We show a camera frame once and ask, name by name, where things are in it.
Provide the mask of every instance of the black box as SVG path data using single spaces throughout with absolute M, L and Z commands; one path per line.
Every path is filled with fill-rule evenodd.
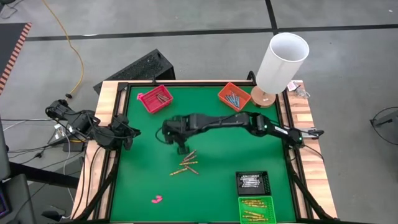
M 106 80 L 175 80 L 173 65 L 155 49 Z M 93 88 L 100 94 L 102 82 Z
M 258 180 L 260 184 L 258 187 L 241 187 L 243 182 L 241 176 L 243 175 L 259 175 Z M 254 196 L 254 195 L 271 195 L 271 187 L 269 185 L 269 178 L 267 171 L 250 171 L 250 172 L 236 172 L 236 186 L 238 188 L 239 196 Z

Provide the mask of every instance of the wooden table edge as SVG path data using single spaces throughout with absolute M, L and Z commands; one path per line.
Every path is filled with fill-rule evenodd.
M 196 83 L 196 82 L 202 82 L 202 83 L 215 83 L 215 82 L 240 82 L 240 83 L 251 83 L 251 80 L 159 80 L 157 81 L 158 84 L 167 84 L 167 83 Z M 297 82 L 302 84 L 303 87 L 303 81 L 297 80 Z M 123 80 L 123 81 L 104 81 L 101 89 L 101 93 L 99 94 L 98 98 L 98 104 L 96 108 L 96 113 L 95 116 L 101 120 L 100 126 L 107 126 L 113 116 L 113 111 L 114 111 L 114 106 L 116 102 L 116 95 L 118 92 L 118 85 L 119 83 L 152 83 L 151 80 Z M 314 127 L 313 121 L 312 121 L 312 116 L 311 116 L 311 111 L 308 105 L 308 100 L 304 99 L 298 99 L 294 94 L 289 93 L 289 101 L 290 101 L 290 107 L 293 108 L 295 105 L 299 105 L 300 109 L 299 110 L 304 110 L 304 113 L 298 113 L 302 114 L 299 115 L 296 114 L 292 110 L 292 114 L 294 115 L 294 124 L 295 126 L 298 125 L 298 128 L 311 128 Z M 120 100 L 119 100 L 119 108 L 118 108 L 118 113 L 123 112 L 124 108 L 124 99 L 126 97 L 126 91 L 122 91 Z M 282 117 L 284 119 L 284 123 L 286 124 L 287 118 L 286 118 L 286 112 L 284 109 L 284 102 L 283 98 L 280 96 L 279 97 L 280 101 L 280 107 L 282 110 Z M 311 147 L 314 147 L 316 150 L 320 152 L 320 147 L 318 141 L 314 140 L 305 140 L 305 143 L 310 145 Z M 88 176 L 89 176 L 89 170 L 90 170 L 90 162 L 93 160 L 93 156 L 95 151 L 97 150 L 98 146 L 95 141 L 90 141 L 87 146 L 86 150 L 86 159 L 85 159 L 85 181 L 83 183 L 83 172 L 80 174 L 80 181 L 79 185 L 76 191 L 75 195 L 75 203 L 73 204 L 73 210 L 72 214 L 75 213 L 77 206 L 80 201 L 80 197 L 82 194 L 82 189 L 84 187 L 88 187 Z M 304 173 L 306 176 L 306 181 L 308 185 L 309 191 L 313 194 L 315 199 L 318 201 L 318 203 L 323 207 L 323 209 L 331 216 L 336 217 L 336 210 L 335 206 L 333 203 L 333 198 L 331 196 L 330 192 L 330 187 L 328 183 L 328 179 L 326 176 L 326 170 L 325 166 L 323 165 L 322 160 L 319 158 L 314 157 L 312 154 L 308 154 L 309 152 L 301 150 L 301 157 L 303 160 L 303 167 L 304 167 Z M 94 164 L 93 164 L 93 170 L 91 173 L 91 185 L 90 185 L 90 191 L 87 191 L 87 189 L 83 190 L 83 197 L 81 200 L 81 205 L 79 206 L 76 215 L 74 217 L 79 216 L 79 214 L 84 210 L 86 207 L 86 199 L 87 199 L 87 194 L 89 194 L 88 201 L 92 199 L 95 193 L 97 193 L 99 185 L 100 185 L 100 176 L 102 173 L 102 168 L 103 168 L 103 163 L 104 163 L 104 154 L 105 150 L 100 149 L 99 152 L 97 153 L 95 159 L 94 159 Z M 111 166 L 113 165 L 113 160 L 114 160 L 114 152 L 111 153 L 111 156 L 109 158 L 109 166 L 107 168 L 107 173 L 109 173 Z M 317 174 L 320 174 L 318 176 L 313 175 L 313 170 L 316 170 Z M 299 207 L 300 207 L 300 213 L 302 218 L 307 217 L 305 214 L 305 206 L 303 202 L 303 197 L 302 194 L 300 193 L 299 189 L 297 189 L 297 196 L 299 200 Z M 101 206 L 99 210 L 99 218 L 104 218 L 106 214 L 106 207 L 108 204 L 108 197 L 109 197 L 109 188 L 107 191 L 104 193 L 103 198 L 101 199 Z

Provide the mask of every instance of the floor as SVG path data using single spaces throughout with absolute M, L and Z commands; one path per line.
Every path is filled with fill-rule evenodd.
M 49 0 L 85 63 L 85 77 L 71 107 L 95 110 L 92 86 L 159 49 L 174 65 L 178 79 L 239 79 L 257 72 L 272 27 L 263 0 Z M 333 199 L 342 220 L 397 223 L 398 148 L 377 136 L 369 124 L 378 111 L 397 106 L 397 29 L 395 0 L 271 0 L 279 28 L 321 27 L 296 32 L 310 46 L 310 55 L 295 76 L 311 94 L 320 144 Z M 4 93 L 4 119 L 45 118 L 44 108 L 63 98 L 78 81 L 79 61 L 64 40 L 33 41 L 62 36 L 62 30 L 40 0 L 25 0 L 6 22 L 31 22 L 25 43 Z M 349 30 L 322 27 L 344 26 Z M 139 32 L 229 29 L 228 34 L 136 37 Z M 247 29 L 247 33 L 237 30 Z M 88 36 L 109 34 L 106 38 Z M 6 131 L 12 149 L 45 144 L 53 123 L 31 122 Z M 383 127 L 391 141 L 398 137 Z M 29 166 L 43 167 L 66 158 L 61 149 L 45 152 Z M 26 154 L 14 159 L 24 162 Z M 49 170 L 57 170 L 62 164 Z

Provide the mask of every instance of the pink bin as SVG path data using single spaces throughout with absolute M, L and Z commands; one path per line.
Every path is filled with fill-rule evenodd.
M 168 100 L 166 102 L 160 101 L 156 97 L 156 95 L 158 94 L 166 96 Z M 158 112 L 160 109 L 164 108 L 165 106 L 171 104 L 171 102 L 173 101 L 173 96 L 167 90 L 166 86 L 160 85 L 145 94 L 142 93 L 138 94 L 137 99 L 141 100 L 142 104 L 144 104 L 145 109 L 148 112 L 154 114 Z

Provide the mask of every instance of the wooden table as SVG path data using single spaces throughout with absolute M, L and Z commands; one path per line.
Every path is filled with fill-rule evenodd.
M 250 80 L 205 80 L 206 82 L 248 82 Z M 103 82 L 103 86 L 101 89 L 101 93 L 98 99 L 98 105 L 96 109 L 95 116 L 101 120 L 100 126 L 107 126 L 113 116 L 114 106 L 116 102 L 116 95 L 118 92 L 118 84 L 119 82 L 126 83 L 126 81 L 105 81 Z M 151 81 L 147 80 L 138 80 L 138 81 L 128 81 L 129 83 L 150 83 Z M 172 82 L 198 82 L 197 80 L 164 80 L 158 81 L 159 84 L 162 83 L 172 83 Z M 288 93 L 289 96 L 289 103 L 290 109 L 293 116 L 294 125 L 296 128 L 313 128 L 315 127 L 313 123 L 313 119 L 311 116 L 310 107 L 308 105 L 308 100 L 305 98 L 301 98 L 299 96 L 295 96 L 293 92 Z M 118 113 L 123 112 L 124 108 L 124 99 L 126 97 L 126 91 L 122 90 L 121 97 L 119 99 L 119 108 L 117 108 Z M 282 117 L 284 120 L 284 124 L 288 125 L 287 122 L 287 113 L 285 111 L 284 101 L 282 94 L 279 96 L 280 107 L 282 110 Z M 305 139 L 305 144 L 314 148 L 318 152 L 320 152 L 320 146 L 318 140 L 313 139 Z M 100 149 L 95 158 L 93 158 L 95 151 L 97 150 L 98 146 L 94 141 L 90 141 L 88 143 L 88 147 L 86 150 L 86 162 L 85 162 L 85 181 L 83 182 L 83 172 L 81 173 L 81 178 L 79 182 L 79 186 L 75 196 L 75 204 L 73 205 L 73 212 L 77 210 L 76 215 L 74 217 L 79 216 L 79 214 L 84 210 L 86 207 L 86 203 L 89 203 L 95 193 L 97 193 L 100 185 L 100 176 L 103 169 L 104 164 L 104 155 L 105 150 Z M 300 150 L 301 160 L 303 164 L 305 179 L 307 183 L 308 190 L 317 200 L 317 202 L 322 206 L 322 208 L 327 212 L 327 214 L 337 217 L 335 206 L 333 203 L 333 199 L 331 196 L 328 177 L 326 176 L 325 166 L 323 165 L 323 161 L 319 158 L 311 150 L 307 148 L 303 148 Z M 114 152 L 111 152 L 108 162 L 107 171 L 109 173 L 110 168 L 113 165 L 113 158 Z M 297 160 L 294 160 L 294 168 L 297 170 Z M 89 184 L 89 171 L 90 171 L 90 164 L 93 162 L 93 169 L 91 171 L 91 184 L 90 189 L 88 189 Z M 81 194 L 83 194 L 81 205 L 78 207 Z M 109 197 L 109 188 L 104 193 L 103 198 L 101 200 L 101 206 L 99 210 L 98 218 L 105 218 L 106 215 L 106 204 L 108 202 Z M 297 197 L 298 203 L 300 207 L 300 214 L 302 218 L 306 218 L 307 214 L 305 212 L 305 205 L 303 196 L 300 190 L 297 188 Z

